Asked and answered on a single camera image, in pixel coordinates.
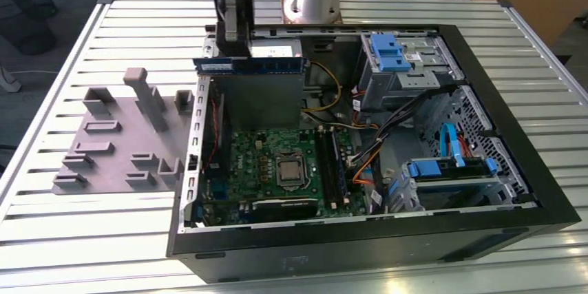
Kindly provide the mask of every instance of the metal workbench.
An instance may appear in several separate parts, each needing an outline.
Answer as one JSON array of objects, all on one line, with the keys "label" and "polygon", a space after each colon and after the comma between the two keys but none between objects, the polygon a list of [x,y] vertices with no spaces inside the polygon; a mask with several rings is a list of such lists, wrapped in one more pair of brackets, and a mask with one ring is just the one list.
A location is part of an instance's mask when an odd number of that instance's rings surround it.
[{"label": "metal workbench", "polygon": [[[495,2],[343,0],[348,23],[460,27],[564,192],[588,219],[588,98],[513,10]],[[256,21],[279,23],[277,0]],[[473,262],[271,282],[203,285],[165,260],[173,193],[55,196],[52,178],[81,123],[88,87],[115,96],[127,67],[161,95],[193,87],[211,0],[116,0],[96,6],[0,181],[0,293],[95,293],[189,287],[231,293],[585,293],[588,220]]]}]

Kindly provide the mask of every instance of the chip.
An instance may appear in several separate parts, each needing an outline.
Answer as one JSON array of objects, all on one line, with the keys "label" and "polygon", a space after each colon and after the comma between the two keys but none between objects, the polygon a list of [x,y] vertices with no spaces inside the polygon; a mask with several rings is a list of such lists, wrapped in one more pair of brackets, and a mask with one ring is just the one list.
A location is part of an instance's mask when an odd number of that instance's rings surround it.
[{"label": "chip", "polygon": [[277,164],[279,177],[281,180],[300,179],[300,163],[297,161],[285,161]]}]

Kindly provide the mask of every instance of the ram slot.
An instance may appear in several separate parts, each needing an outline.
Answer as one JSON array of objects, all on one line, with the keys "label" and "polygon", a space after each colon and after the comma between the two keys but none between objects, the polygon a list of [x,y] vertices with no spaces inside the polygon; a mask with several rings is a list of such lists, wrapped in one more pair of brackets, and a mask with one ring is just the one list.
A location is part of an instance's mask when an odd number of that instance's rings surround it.
[{"label": "ram slot", "polygon": [[327,131],[323,127],[319,127],[315,130],[315,148],[324,205],[327,208],[336,209],[349,200],[347,199],[347,183],[343,161],[339,155],[339,144],[332,129]]}]

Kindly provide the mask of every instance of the motherboard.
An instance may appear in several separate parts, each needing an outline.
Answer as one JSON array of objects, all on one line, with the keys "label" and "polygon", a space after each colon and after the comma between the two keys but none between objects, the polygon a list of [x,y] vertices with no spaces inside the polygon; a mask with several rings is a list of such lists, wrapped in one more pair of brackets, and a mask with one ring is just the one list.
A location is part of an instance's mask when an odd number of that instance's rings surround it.
[{"label": "motherboard", "polygon": [[[321,171],[327,170],[320,163],[323,147],[317,148],[316,135],[313,129],[233,133],[229,178],[227,181],[213,179],[209,183],[216,225],[253,222],[249,214],[257,206],[264,209],[264,217],[273,215],[273,221],[280,220],[284,201],[313,204],[307,210],[313,211],[316,218],[365,214],[361,187],[352,187],[347,179],[341,203],[331,202],[328,194],[325,196],[329,188],[323,185]],[[349,133],[347,129],[337,129],[333,135],[336,152],[343,158],[353,153]]]}]

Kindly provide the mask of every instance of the blue cable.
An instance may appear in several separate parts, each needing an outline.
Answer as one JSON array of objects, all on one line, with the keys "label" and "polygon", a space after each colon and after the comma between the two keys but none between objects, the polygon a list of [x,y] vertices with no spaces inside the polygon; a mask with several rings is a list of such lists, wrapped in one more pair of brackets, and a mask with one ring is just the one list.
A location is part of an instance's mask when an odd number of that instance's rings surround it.
[{"label": "blue cable", "polygon": [[[465,162],[463,161],[463,157],[461,157],[460,141],[457,140],[456,126],[452,123],[443,123],[440,134],[441,136],[439,137],[439,144],[440,144],[441,156],[449,156],[451,153],[453,158],[456,159],[457,167],[464,167]],[[449,151],[448,151],[448,144],[445,142],[447,135],[449,135],[449,148],[451,148]]]}]

